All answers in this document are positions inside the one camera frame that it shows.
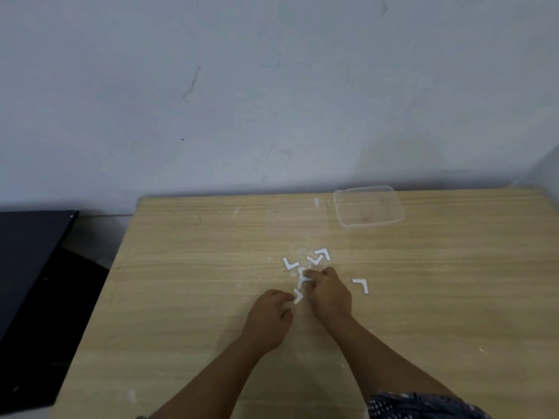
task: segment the black furniture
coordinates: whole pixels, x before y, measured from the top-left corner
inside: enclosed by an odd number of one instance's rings
[[[54,404],[107,278],[60,246],[77,217],[0,213],[0,414]]]

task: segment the light wood grain surface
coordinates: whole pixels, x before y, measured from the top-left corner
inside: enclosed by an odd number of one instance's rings
[[[271,235],[269,202],[324,202],[328,231]],[[358,320],[495,418],[559,412],[559,214],[526,189],[409,191],[405,220],[339,227],[332,194],[142,199],[52,419],[148,415],[239,334],[256,296],[291,291],[282,258],[327,247]],[[368,280],[369,295],[352,278]],[[361,418],[336,345],[297,306],[235,418]]]

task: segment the dark patterned sleeve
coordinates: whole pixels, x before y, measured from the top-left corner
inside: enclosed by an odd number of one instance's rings
[[[371,419],[491,419],[473,404],[436,394],[380,393],[371,396],[367,410]]]

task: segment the person's right hand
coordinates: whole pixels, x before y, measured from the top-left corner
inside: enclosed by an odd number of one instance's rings
[[[312,311],[327,330],[339,320],[351,317],[351,293],[333,267],[321,272],[305,270],[303,275],[314,280],[306,281],[305,288]]]

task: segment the plastic box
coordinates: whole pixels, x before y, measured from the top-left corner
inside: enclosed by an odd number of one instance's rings
[[[404,218],[396,192],[387,185],[335,191],[334,207],[346,229],[385,226]]]

